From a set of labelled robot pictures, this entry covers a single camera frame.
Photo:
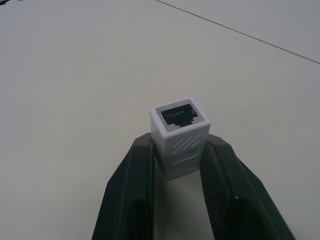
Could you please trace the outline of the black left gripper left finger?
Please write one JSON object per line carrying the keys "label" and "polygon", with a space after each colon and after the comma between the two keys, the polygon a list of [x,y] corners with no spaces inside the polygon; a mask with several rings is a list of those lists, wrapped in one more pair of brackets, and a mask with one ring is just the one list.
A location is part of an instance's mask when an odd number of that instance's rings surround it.
{"label": "black left gripper left finger", "polygon": [[149,132],[133,141],[106,185],[92,239],[154,238],[155,149]]}

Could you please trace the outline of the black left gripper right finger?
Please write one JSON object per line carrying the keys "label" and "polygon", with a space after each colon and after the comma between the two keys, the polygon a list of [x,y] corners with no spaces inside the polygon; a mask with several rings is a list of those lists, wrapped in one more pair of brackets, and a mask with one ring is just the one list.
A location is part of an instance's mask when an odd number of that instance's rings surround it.
{"label": "black left gripper right finger", "polygon": [[209,135],[199,165],[216,240],[293,240],[261,180],[222,138]]}

